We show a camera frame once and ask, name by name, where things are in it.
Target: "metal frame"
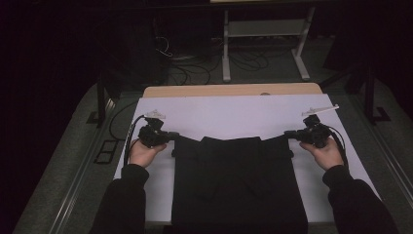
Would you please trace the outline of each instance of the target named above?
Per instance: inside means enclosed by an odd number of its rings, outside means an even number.
[[[231,81],[230,62],[228,57],[228,38],[243,37],[243,36],[276,36],[276,35],[299,35],[300,39],[295,49],[292,49],[292,55],[297,64],[298,71],[304,81],[310,79],[310,75],[301,59],[301,53],[307,39],[307,35],[313,20],[313,15],[316,8],[309,9],[307,17],[301,19],[286,19],[286,20],[263,20],[263,21],[236,21],[230,22],[228,19],[228,10],[225,11],[224,18],[224,52],[222,56],[222,73],[223,81],[229,83]],[[301,29],[292,28],[293,25],[299,26]]]
[[[112,100],[109,100],[106,104],[105,111],[110,115],[113,114],[114,108],[114,102]],[[73,208],[76,204],[76,200],[79,197],[79,192],[82,188],[84,178],[88,173],[89,165],[94,161],[94,157],[96,155],[95,153],[99,150],[98,143],[102,141],[104,131],[109,127],[109,119],[102,119],[103,122],[101,128],[97,128],[97,131],[94,133],[94,140],[89,146],[80,165],[80,168],[73,178],[73,182],[71,183],[69,190],[66,193],[66,196],[63,198],[60,209],[49,231],[50,234],[63,233],[64,227],[66,226],[66,223],[70,218],[70,214],[72,213]]]
[[[401,192],[405,196],[408,204],[410,205],[410,208],[413,209],[413,183],[412,181],[409,179],[404,169],[398,163],[398,160],[394,156],[389,146],[386,144],[386,141],[384,140],[380,131],[374,125],[372,125],[371,120],[367,116],[365,116],[365,112],[362,111],[363,109],[362,103],[360,103],[357,97],[354,97],[354,96],[350,96],[350,101],[353,103],[354,106],[357,107],[356,110],[358,112],[358,115],[361,117],[359,119],[364,122],[364,126],[366,126],[368,131],[371,133],[371,135],[374,137],[375,141],[379,145],[380,150],[384,154],[384,159],[386,161],[386,164],[391,174],[394,177],[394,180],[397,182],[398,187],[400,188]]]

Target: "floor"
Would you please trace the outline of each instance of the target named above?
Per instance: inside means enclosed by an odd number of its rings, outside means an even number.
[[[320,83],[337,71],[323,68],[334,38],[312,38],[307,41],[302,58],[311,80]],[[267,84],[302,82],[290,49],[297,38],[254,38],[230,42],[231,84]],[[174,52],[171,66],[162,85],[216,85],[222,81],[221,41],[212,40],[212,56],[180,55]],[[323,89],[332,102],[340,103],[337,111],[357,154],[371,176],[380,195],[394,216],[400,233],[413,230],[413,124],[384,84],[375,84],[375,107],[383,107],[391,121],[371,125],[363,117],[364,90],[348,95],[345,85],[349,77]],[[125,93],[109,101],[107,119],[100,129],[87,124],[96,111],[95,86],[85,94],[67,126],[60,144],[45,171],[15,233],[87,233],[101,195],[114,174],[123,148],[122,138],[129,128],[133,105],[141,93]],[[110,155],[97,154],[101,148],[113,147]],[[151,226],[147,233],[159,233]],[[334,225],[312,225],[309,233],[337,233]]]

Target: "white board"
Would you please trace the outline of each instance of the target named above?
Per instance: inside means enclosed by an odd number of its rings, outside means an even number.
[[[310,107],[333,104],[328,95],[151,97],[139,101],[133,120],[156,109],[167,116],[163,120],[163,131],[178,132],[192,139],[267,139],[283,135],[284,131],[304,129],[302,112]],[[363,179],[375,191],[335,110],[318,116],[323,124],[333,127],[343,136],[352,176]],[[136,124],[133,138],[137,138],[139,129],[144,125],[144,120]],[[170,221],[174,177],[174,159],[170,154],[173,147],[171,141],[147,168],[150,175],[145,184],[147,221]],[[299,146],[297,140],[291,139],[289,147],[294,153],[294,172],[309,222],[332,222],[333,214],[327,201],[328,187],[321,181],[324,170],[309,152]],[[122,167],[123,155],[115,178],[121,176]]]

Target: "dark background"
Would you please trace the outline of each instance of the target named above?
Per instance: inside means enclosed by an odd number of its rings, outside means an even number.
[[[85,9],[141,6],[139,1],[2,1],[0,4],[3,95],[0,232],[14,229],[62,136],[77,103],[103,77],[113,98],[161,84],[168,62],[155,53],[157,29],[174,45],[193,48],[222,36],[222,12],[108,14]],[[262,16],[248,15],[255,18]],[[412,9],[404,2],[317,9],[310,37],[336,35],[325,67],[343,70],[362,61],[394,92],[410,117],[413,74]],[[354,75],[354,79],[363,77]]]

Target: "hand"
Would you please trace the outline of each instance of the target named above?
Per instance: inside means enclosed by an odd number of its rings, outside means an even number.
[[[166,144],[161,144],[148,148],[143,145],[140,140],[136,139],[131,142],[130,164],[137,164],[142,168],[148,167],[159,152],[167,147]]]
[[[332,138],[327,139],[324,148],[316,148],[312,144],[300,142],[300,146],[313,154],[314,159],[324,170],[328,170],[337,165],[344,165],[336,141]]]

